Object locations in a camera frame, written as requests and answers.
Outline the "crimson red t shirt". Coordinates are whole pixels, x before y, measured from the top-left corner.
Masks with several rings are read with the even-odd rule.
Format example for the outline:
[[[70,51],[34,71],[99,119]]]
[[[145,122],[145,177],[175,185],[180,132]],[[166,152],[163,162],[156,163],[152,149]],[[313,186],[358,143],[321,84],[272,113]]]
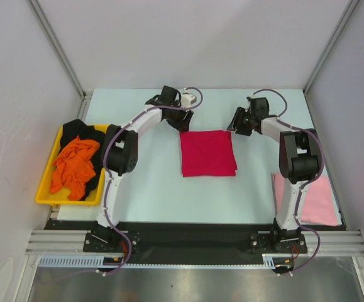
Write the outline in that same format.
[[[179,137],[183,177],[236,175],[238,166],[229,131],[188,131]]]

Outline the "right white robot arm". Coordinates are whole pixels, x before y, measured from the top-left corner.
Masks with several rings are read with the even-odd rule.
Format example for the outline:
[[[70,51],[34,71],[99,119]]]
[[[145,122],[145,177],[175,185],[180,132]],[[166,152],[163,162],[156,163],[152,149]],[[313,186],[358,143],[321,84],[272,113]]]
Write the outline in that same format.
[[[279,143],[279,170],[284,191],[269,233],[255,235],[251,246],[256,249],[287,254],[293,246],[306,251],[302,236],[302,210],[307,186],[324,170],[321,144],[314,129],[302,129],[269,113],[267,98],[248,97],[248,107],[239,107],[228,126],[229,131],[250,136],[254,131]]]

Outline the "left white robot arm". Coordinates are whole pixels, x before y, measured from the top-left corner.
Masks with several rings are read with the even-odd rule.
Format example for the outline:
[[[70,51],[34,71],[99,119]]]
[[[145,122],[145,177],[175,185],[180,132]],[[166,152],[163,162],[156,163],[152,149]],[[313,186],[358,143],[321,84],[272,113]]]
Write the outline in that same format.
[[[142,112],[123,125],[109,125],[102,150],[102,164],[105,171],[105,185],[97,216],[97,225],[91,235],[105,251],[113,251],[118,244],[131,244],[116,228],[118,220],[113,217],[119,185],[138,163],[139,139],[153,126],[165,120],[179,132],[189,129],[193,109],[199,106],[203,97],[189,92],[163,86],[160,94],[150,98]]]

